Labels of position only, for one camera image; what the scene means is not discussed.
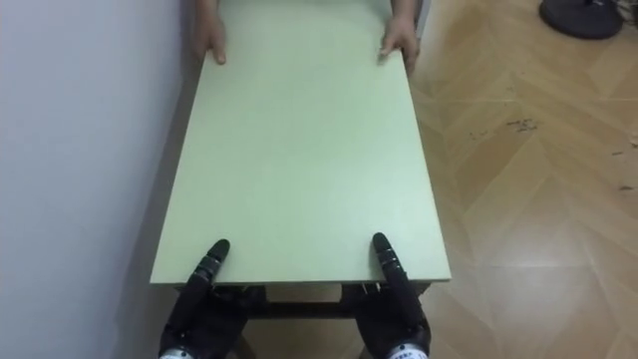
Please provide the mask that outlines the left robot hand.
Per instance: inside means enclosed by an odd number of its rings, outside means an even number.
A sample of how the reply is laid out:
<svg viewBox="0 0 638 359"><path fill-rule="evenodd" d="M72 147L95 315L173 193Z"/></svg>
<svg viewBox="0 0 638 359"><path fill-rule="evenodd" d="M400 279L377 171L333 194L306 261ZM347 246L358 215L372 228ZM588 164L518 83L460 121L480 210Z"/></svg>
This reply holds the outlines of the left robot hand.
<svg viewBox="0 0 638 359"><path fill-rule="evenodd" d="M163 328L159 359L224 359L236 346L250 309L266 292L214 283L229 250L228 240L218 240L188 278Z"/></svg>

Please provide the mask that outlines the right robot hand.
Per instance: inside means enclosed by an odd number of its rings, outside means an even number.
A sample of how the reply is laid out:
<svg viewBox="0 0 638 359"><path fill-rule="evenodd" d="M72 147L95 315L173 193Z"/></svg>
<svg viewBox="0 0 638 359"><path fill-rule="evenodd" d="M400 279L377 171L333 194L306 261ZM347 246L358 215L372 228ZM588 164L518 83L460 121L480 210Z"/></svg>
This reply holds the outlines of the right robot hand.
<svg viewBox="0 0 638 359"><path fill-rule="evenodd" d="M375 359L428 359L432 333L420 292L384 233L373 235L372 246L385 280L342 287L365 349Z"/></svg>

